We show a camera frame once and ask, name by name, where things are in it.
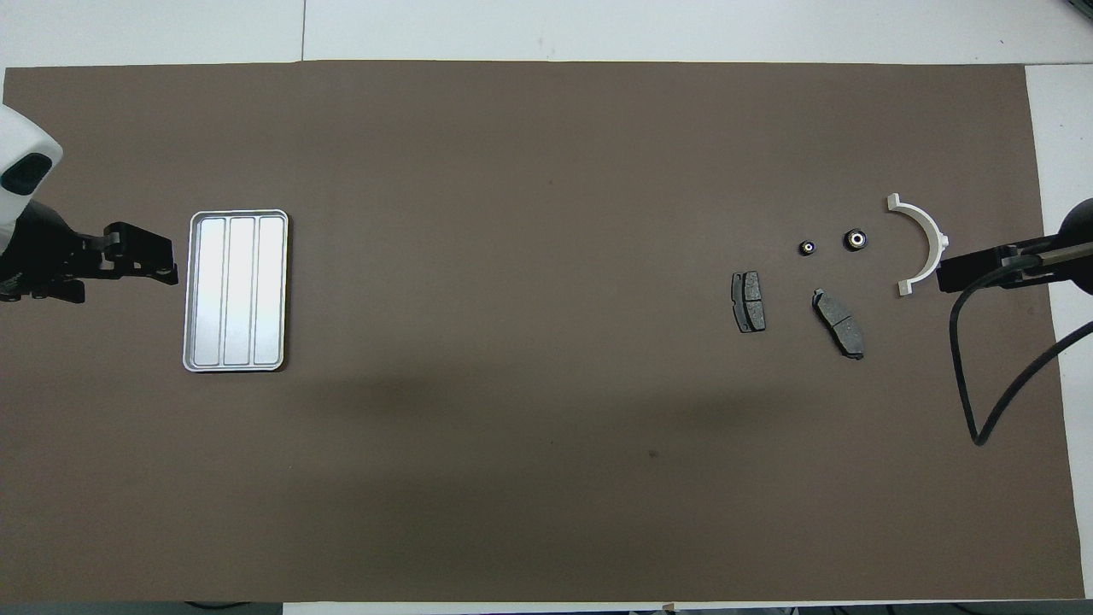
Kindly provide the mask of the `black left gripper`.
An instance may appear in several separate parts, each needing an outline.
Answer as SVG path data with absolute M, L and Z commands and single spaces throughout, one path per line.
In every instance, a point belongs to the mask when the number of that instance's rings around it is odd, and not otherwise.
M 72 230 L 51 206 L 32 200 L 15 221 L 1 257 L 1 300 L 24 296 L 85 303 L 82 277 L 149 277 L 178 284 L 174 245 L 166 237 L 129 223 L 114 222 L 104 235 Z

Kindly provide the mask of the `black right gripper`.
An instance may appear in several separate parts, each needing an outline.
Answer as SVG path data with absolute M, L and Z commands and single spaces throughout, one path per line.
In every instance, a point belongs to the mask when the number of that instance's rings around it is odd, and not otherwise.
M 1039 262 L 1022 270 L 1015 283 L 1008 284 L 1008 288 L 1073 283 L 1086 295 L 1092 293 L 1092 199 L 1085 199 L 1071 209 L 1056 234 L 1016 246 L 1019 256 L 1036 256 Z M 944 293 L 963 292 L 973 281 L 1002 267 L 1008 257 L 1009 248 L 945 257 L 938 267 L 939 289 Z

